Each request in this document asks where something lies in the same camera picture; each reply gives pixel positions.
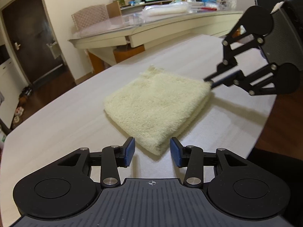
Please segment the shoes on floor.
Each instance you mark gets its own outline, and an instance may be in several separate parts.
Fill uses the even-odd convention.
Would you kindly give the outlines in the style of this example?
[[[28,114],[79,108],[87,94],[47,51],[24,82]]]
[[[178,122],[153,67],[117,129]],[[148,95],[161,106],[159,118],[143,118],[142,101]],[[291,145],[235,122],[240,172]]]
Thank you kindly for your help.
[[[19,103],[14,112],[13,124],[20,122],[20,118],[24,113],[24,105],[26,104],[29,96],[32,94],[32,88],[30,86],[24,87],[19,95]]]

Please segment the clear plastic bag with cloth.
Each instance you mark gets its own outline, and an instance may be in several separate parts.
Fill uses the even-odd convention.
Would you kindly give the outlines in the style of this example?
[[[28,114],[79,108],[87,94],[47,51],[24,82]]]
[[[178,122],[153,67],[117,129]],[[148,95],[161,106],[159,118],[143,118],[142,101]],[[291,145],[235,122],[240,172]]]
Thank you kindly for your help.
[[[171,3],[166,5],[146,6],[142,10],[142,14],[145,16],[180,14],[180,13],[188,12],[189,9],[190,9],[190,5],[187,2],[179,2],[179,3]]]

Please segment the cream terry towel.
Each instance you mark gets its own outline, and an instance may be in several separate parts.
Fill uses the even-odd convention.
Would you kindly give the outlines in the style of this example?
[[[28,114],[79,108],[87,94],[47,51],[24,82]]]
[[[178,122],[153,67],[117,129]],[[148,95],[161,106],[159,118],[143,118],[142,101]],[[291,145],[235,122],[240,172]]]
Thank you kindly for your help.
[[[154,155],[162,155],[171,137],[179,136],[204,109],[211,83],[150,66],[107,96],[107,116]]]

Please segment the cream dining table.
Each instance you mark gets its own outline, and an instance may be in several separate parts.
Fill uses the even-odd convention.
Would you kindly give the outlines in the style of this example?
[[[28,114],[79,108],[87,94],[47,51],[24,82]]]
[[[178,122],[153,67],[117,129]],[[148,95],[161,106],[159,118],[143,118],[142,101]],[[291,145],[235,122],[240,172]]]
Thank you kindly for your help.
[[[241,11],[208,11],[144,17],[118,16],[92,25],[73,35],[69,42],[108,63],[117,64],[114,50],[120,46],[145,49],[187,34],[220,37],[227,34],[242,16]]]

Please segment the wooden side shelf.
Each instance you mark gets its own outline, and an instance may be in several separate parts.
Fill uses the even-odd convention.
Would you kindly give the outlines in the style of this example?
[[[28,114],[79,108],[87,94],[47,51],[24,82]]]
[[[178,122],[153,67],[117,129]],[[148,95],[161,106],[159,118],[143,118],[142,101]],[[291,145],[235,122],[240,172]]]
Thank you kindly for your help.
[[[114,1],[110,4],[106,5],[106,9],[108,12],[109,18],[118,17],[118,16],[124,16],[129,15],[133,13],[137,13],[142,11],[146,6],[152,6],[152,5],[165,5],[171,3],[173,0],[161,0],[161,1],[154,1],[154,2],[146,2],[146,3],[138,3],[135,5],[127,5],[124,7],[121,7],[118,1]]]

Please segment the white and grey cabinet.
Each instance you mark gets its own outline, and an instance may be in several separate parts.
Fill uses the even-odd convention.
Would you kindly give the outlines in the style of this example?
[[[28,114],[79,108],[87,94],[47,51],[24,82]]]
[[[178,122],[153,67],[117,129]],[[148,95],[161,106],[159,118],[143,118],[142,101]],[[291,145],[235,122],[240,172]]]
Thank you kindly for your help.
[[[24,87],[25,84],[6,46],[1,45],[1,121],[8,129],[11,128],[15,110],[19,104],[19,95]]]

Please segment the dark brown door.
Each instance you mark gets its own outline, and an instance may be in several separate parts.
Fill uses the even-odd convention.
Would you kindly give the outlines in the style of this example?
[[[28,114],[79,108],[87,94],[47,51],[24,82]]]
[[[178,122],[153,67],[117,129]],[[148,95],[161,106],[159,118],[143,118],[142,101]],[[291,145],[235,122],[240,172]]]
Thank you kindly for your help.
[[[14,0],[2,9],[9,42],[22,71],[35,88],[64,71],[60,53],[47,20],[42,0]]]

